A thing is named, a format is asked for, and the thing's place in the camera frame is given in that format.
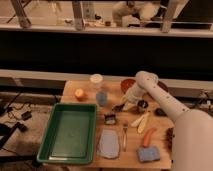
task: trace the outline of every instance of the wooden table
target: wooden table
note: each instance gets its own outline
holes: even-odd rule
[[[84,101],[79,102],[74,96],[74,92],[77,88],[82,88],[85,90],[87,97]],[[156,127],[157,131],[153,134],[151,139],[151,145],[158,147],[160,151],[161,159],[160,161],[150,162],[150,163],[140,163],[136,150],[140,147],[141,141],[144,135],[137,133],[136,128],[129,126],[127,132],[127,150],[123,152],[122,150],[122,140],[123,140],[123,129],[122,124],[128,121],[129,124],[138,118],[140,115],[133,114],[132,110],[128,112],[119,112],[116,115],[118,120],[116,125],[109,126],[104,125],[104,114],[108,112],[114,105],[118,104],[123,96],[120,90],[120,82],[103,82],[102,90],[107,92],[108,104],[106,107],[97,107],[97,126],[96,126],[96,139],[94,144],[94,159],[93,162],[86,167],[91,168],[134,168],[134,169],[170,169],[171,168],[171,156],[165,141],[165,133],[167,128],[173,127],[173,123],[167,117],[157,117],[154,115],[154,110],[158,107],[158,104],[151,99],[149,96],[144,98],[149,103],[149,110],[151,111],[151,116],[149,117],[146,129],[151,127]],[[91,85],[89,81],[68,81],[65,85],[63,96],[61,99],[62,103],[93,103],[96,104],[95,95],[97,90]],[[101,131],[103,129],[113,129],[116,130],[120,141],[120,155],[117,159],[105,159],[96,154],[96,147],[98,140],[100,138]]]

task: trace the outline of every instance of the carrot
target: carrot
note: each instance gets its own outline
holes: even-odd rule
[[[148,131],[146,131],[144,137],[143,137],[143,142],[142,142],[142,146],[143,147],[149,147],[150,144],[150,140],[151,140],[151,136],[152,134],[157,130],[157,128],[150,128]]]

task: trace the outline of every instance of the green plastic tray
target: green plastic tray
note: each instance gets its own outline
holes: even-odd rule
[[[89,164],[93,159],[95,127],[96,105],[56,104],[37,160],[41,163]]]

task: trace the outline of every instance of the small blue cup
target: small blue cup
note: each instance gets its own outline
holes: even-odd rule
[[[103,91],[99,91],[96,94],[96,101],[99,106],[104,107],[107,104],[107,94]]]

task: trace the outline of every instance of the fork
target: fork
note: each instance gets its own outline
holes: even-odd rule
[[[127,129],[128,129],[128,122],[126,121],[125,123],[123,123],[123,132],[124,132],[124,136],[123,136],[123,151],[126,151]]]

